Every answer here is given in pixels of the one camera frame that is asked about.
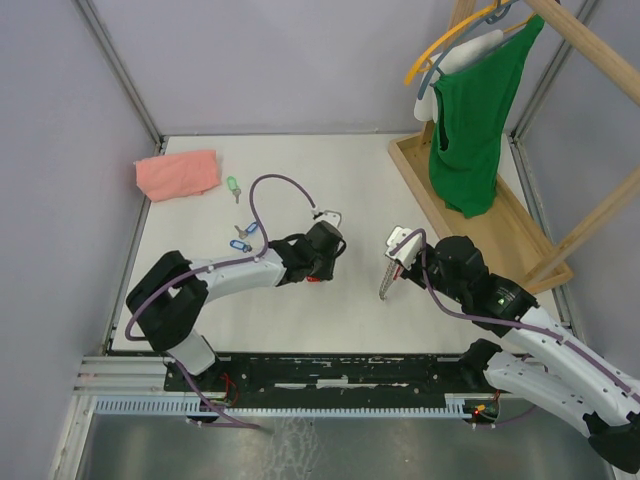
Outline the silver chain keyring red tag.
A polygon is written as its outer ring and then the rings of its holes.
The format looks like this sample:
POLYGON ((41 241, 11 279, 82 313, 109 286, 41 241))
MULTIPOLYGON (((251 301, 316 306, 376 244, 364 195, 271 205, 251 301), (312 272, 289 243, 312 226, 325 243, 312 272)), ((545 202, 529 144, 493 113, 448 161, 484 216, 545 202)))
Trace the silver chain keyring red tag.
POLYGON ((402 273, 403 267, 402 265, 394 260, 390 259, 383 275, 378 296, 379 299, 385 301, 387 298, 387 293, 391 288, 392 284, 397 280, 398 276, 402 273))

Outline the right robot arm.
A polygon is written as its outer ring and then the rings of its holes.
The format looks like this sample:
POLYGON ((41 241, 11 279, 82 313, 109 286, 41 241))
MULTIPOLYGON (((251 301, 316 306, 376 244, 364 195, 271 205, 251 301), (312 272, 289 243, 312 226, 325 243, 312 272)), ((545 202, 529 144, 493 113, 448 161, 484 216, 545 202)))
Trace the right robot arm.
POLYGON ((431 246, 422 229, 407 231, 386 255, 402 276, 456 301, 469 320, 518 346, 544 365, 536 369, 481 339, 458 368, 467 389, 487 385, 516 394, 574 427, 601 458, 629 474, 639 471, 639 382, 563 328, 514 281, 489 271, 466 236, 431 246))

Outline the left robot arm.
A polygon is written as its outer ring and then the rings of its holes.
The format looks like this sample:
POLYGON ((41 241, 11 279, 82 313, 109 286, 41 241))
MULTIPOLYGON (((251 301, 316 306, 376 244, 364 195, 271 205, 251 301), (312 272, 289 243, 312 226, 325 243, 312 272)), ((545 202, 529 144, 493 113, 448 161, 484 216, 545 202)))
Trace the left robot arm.
POLYGON ((281 287, 309 279, 330 281, 347 243, 339 230, 320 220, 304 234, 268 243, 258 257, 196 264, 180 251, 165 253, 129 292, 125 304, 146 341, 171 356, 198 389, 221 378, 209 342, 195 330, 203 307, 219 298, 256 288, 281 287))

